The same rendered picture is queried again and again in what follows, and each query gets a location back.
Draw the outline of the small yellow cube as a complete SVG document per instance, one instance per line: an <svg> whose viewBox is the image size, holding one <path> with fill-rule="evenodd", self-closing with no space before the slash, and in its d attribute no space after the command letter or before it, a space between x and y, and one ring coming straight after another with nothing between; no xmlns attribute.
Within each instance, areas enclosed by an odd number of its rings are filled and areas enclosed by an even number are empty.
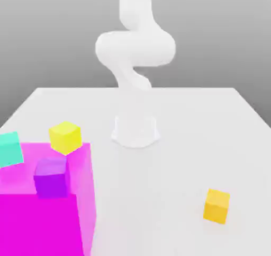
<svg viewBox="0 0 271 256"><path fill-rule="evenodd" d="M81 128L64 121L49 129L51 148L63 155L68 155L82 146Z"/></svg>

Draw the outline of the small purple cube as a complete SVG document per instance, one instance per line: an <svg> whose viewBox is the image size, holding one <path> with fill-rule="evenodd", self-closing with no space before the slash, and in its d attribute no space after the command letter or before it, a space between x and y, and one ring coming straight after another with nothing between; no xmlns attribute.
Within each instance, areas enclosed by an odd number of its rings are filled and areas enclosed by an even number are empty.
<svg viewBox="0 0 271 256"><path fill-rule="evenodd" d="M66 197L69 194L69 170L65 157L40 159L33 178L40 198Z"/></svg>

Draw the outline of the small orange cube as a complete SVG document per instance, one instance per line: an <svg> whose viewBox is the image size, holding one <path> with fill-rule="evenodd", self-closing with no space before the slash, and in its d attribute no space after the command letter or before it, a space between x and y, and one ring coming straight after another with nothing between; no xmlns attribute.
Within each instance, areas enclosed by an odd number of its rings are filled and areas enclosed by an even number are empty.
<svg viewBox="0 0 271 256"><path fill-rule="evenodd" d="M219 224L225 224L229 200L229 193L209 189L205 201L203 218Z"/></svg>

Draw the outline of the small turquoise cube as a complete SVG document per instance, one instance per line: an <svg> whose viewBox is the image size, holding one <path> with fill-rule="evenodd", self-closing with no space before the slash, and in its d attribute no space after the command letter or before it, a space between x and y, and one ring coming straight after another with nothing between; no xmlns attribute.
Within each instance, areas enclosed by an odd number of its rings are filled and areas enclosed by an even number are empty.
<svg viewBox="0 0 271 256"><path fill-rule="evenodd" d="M19 136L16 131L0 134L0 168L24 162Z"/></svg>

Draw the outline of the large magenta box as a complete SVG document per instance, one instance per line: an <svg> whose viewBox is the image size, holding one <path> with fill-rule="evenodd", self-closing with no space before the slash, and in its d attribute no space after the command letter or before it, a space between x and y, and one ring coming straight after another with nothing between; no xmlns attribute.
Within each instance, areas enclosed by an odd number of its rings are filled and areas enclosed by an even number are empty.
<svg viewBox="0 0 271 256"><path fill-rule="evenodd" d="M23 143L24 163L0 169L0 256L91 256L96 204L91 146L70 153L70 192L40 199L39 159L62 157L49 143Z"/></svg>

